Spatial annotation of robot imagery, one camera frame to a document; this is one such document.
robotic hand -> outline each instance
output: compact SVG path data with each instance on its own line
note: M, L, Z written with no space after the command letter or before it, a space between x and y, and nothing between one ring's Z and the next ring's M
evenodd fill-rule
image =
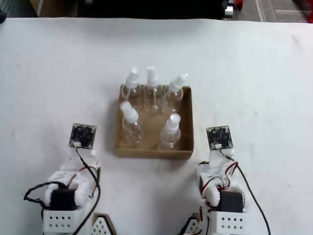
M258 204L251 188L232 156L234 149L228 126L207 128L211 157L223 157L230 160L222 166L212 167L209 162L202 162L196 167L197 182L203 198L199 214L193 214L179 235L242 235L249 232L249 202L246 195L252 195L258 206L270 235L267 219ZM235 170L242 175L246 187L236 178Z
M100 162L92 149L95 126L74 124L69 146L72 156L46 183L28 190L24 200L42 206L45 235L115 235L113 224L106 214L93 214L100 199ZM84 151L84 158L78 148ZM29 198L38 188L47 186L44 200Z

floor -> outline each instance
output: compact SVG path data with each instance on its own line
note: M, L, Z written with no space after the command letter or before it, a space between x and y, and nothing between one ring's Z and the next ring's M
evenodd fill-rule
M182 18L205 18L205 16L208 14L211 3L204 3L206 3L206 1L193 0L190 1L187 5L174 4L175 10L173 10L173 13L177 14L177 12L180 12ZM6 12L8 17L36 16L28 0L0 0L0 9ZM310 6L308 5L307 0L244 0L243 9L241 11L236 11L232 20L257 22L306 22L309 14ZM91 16L89 15L87 17L102 16L91 14ZM113 15L112 17L125 16L123 16L123 13L121 13L121 16Z
M306 0L244 0L244 8L233 20L261 22L306 22L310 6Z

black wire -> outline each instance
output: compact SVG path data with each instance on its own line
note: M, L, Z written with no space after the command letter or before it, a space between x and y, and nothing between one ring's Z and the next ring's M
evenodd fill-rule
M234 160L233 158L231 158L230 156L225 155L221 150L220 150L220 153L221 153L224 157L226 157L227 159L229 159L229 160L231 160L231 161L233 161L233 162L235 161L235 160ZM268 229L268 235L271 235L270 228L269 228L269 224L268 224L268 220L266 219L265 214L264 214L264 212L263 212L263 210L262 210L260 204L259 204L258 201L256 200L256 198L255 198L255 196L254 196L254 194L253 194L253 192L252 192L252 190L251 190L251 188L250 188L250 185L249 185L249 183L248 183L248 180L246 179L246 177L245 177L243 171L241 170L241 168L239 167L239 165L237 165L237 168L238 168L238 170L240 171L240 173L241 173L241 175L242 175L242 177L243 177L243 179L244 179L244 181L245 181L245 183L246 183L246 186L247 186L249 192L251 193L251 196L252 196L252 198L253 198L255 204L257 205L257 207L259 208L259 210L260 210L260 212L261 212L261 214L262 214L262 217L263 217L264 222L265 222L265 224L266 224L266 228Z
M207 235L208 232L209 232L209 223L210 223L210 218L209 218L209 216L208 216L208 217L207 217L207 226L206 226L206 233L205 233L205 235Z
M59 181L46 182L46 183L43 183L43 184L39 184L39 185L37 185L37 186L35 186L35 187L33 187L33 188L30 188L30 189L26 192L26 194L25 194L25 196L24 196L24 200L29 201L29 202L33 202L33 203L38 203L38 204L40 204L40 205L42 206L42 208L45 209L45 210L49 209L49 207L47 207L47 206L45 205L45 203L44 203L40 198L32 199L32 198L29 198L28 196L29 196L29 194L30 194L32 191L34 191L34 190L36 190L36 189L39 189L39 188L42 188L43 186L52 185L52 184L59 185L59 187L61 187L61 188L67 188L67 186L66 186L65 184L63 184L62 182L59 182Z
M98 205L98 202L100 200L100 193L101 193L101 189L100 189L100 185L99 185L99 178L98 179L96 178L96 176L94 175L94 173L91 170L90 166L84 161L82 156L79 154L78 148L76 148L76 153L78 154L78 156L79 156L80 160L82 161L84 167L86 167L86 169L90 172L90 174L92 175L94 181L96 182L96 187L98 188L98 196L97 196L96 202L94 203L93 207L91 208L89 213L86 215L85 219L82 221L82 223L78 226L78 228L75 230L75 232L72 235L77 235L79 233L79 231L82 229L82 227L84 226L84 224L87 222L87 220L89 219L89 217L93 213L94 209Z

white 3d-printed part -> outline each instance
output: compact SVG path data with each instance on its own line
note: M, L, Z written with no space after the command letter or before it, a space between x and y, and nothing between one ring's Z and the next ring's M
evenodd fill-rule
M248 233L248 214L215 211L209 213L210 231L217 234L241 235Z
M196 219L191 219L184 234L196 233L200 230L200 224Z
M91 235L111 235L108 225L104 218L98 217L95 221Z
M44 232L72 233L80 222L80 211L44 211Z

circuit board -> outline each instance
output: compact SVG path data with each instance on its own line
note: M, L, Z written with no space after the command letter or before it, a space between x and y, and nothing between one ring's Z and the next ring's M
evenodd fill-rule
M206 129L210 150L232 148L229 126L210 127Z
M70 147L79 145L80 148L92 149L96 130L96 126L74 123L68 145Z

